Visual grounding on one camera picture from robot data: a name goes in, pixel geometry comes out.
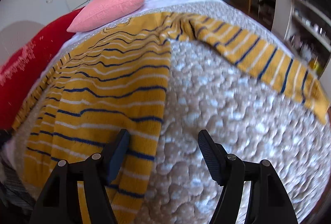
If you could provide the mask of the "red snowflake pillow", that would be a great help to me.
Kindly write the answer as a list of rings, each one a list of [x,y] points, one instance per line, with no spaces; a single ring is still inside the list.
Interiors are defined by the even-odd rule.
[[[1,129],[9,130],[32,85],[73,33],[67,28],[81,9],[42,28],[1,66]]]

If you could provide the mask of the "white shelf unit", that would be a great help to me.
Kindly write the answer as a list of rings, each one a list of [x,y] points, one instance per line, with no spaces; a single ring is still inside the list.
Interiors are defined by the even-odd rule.
[[[259,0],[258,16],[321,77],[330,58],[330,18],[305,0]]]

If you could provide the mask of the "pink ribbed cushion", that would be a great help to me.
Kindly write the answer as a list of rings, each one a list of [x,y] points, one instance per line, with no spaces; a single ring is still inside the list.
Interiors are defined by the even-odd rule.
[[[67,32],[88,32],[137,11],[145,0],[92,0],[73,19]]]

